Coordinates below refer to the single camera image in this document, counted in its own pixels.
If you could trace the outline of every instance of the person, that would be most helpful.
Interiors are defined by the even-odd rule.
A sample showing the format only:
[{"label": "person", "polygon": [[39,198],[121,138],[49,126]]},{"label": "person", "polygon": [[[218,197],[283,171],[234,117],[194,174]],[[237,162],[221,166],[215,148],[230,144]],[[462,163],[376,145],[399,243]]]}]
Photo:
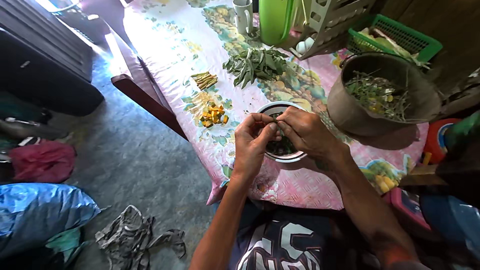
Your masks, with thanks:
[{"label": "person", "polygon": [[276,123],[268,115],[251,113],[238,126],[230,183],[193,254],[190,270],[355,269],[347,263],[346,249],[332,241],[330,219],[302,216],[297,214],[300,209],[262,212],[258,226],[254,222],[239,230],[248,189],[260,171],[266,144],[281,139],[277,125],[296,149],[324,164],[351,222],[378,258],[376,268],[375,263],[364,265],[373,269],[428,269],[419,263],[411,238],[355,164],[348,145],[335,138],[318,115],[288,107]]}]

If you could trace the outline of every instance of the white mug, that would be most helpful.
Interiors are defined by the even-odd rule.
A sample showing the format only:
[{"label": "white mug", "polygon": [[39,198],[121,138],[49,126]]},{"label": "white mug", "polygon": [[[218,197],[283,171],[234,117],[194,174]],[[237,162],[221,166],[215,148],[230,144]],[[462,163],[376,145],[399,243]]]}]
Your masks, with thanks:
[{"label": "white mug", "polygon": [[233,0],[235,24],[239,34],[249,34],[253,30],[252,0]]}]

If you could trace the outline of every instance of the forearm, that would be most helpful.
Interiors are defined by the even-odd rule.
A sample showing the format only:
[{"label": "forearm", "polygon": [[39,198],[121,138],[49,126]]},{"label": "forearm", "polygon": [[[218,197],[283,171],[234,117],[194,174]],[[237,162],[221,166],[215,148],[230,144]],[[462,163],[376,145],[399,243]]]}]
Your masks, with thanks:
[{"label": "forearm", "polygon": [[385,260],[385,245],[397,244],[404,257],[416,259],[415,248],[409,235],[398,224],[389,206],[374,190],[355,161],[343,151],[330,161],[333,180],[342,195],[348,216],[365,235],[380,260]]},{"label": "forearm", "polygon": [[[232,178],[244,177],[232,174]],[[224,270],[237,235],[241,213],[247,198],[248,186],[241,179],[230,181],[223,195],[220,206],[210,224],[210,227],[195,250],[190,270]]]}]

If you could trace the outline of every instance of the green plastic basket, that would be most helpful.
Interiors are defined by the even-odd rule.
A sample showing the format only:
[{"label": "green plastic basket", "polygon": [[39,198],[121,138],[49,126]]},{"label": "green plastic basket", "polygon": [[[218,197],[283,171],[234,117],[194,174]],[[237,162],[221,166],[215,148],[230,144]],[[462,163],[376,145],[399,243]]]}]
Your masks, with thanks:
[{"label": "green plastic basket", "polygon": [[[419,55],[417,60],[420,62],[427,62],[443,47],[436,39],[380,14],[377,14],[374,17],[372,26],[380,29],[385,35],[393,39],[409,53],[415,54],[418,52]],[[359,34],[352,28],[350,28],[348,32],[350,33],[350,38],[348,40],[347,48],[353,53],[374,50],[395,54],[391,49],[387,49],[385,46],[374,40]]]}]

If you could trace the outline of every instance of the egg carton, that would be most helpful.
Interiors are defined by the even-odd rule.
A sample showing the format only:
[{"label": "egg carton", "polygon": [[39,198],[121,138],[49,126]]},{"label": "egg carton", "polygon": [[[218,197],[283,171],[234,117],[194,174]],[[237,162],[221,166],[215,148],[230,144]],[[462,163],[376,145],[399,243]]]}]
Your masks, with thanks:
[{"label": "egg carton", "polygon": [[325,47],[337,43],[335,39],[344,37],[352,25],[368,15],[374,3],[375,0],[312,0],[307,9],[309,24],[303,28],[300,44],[290,51],[300,60],[321,54]]}]

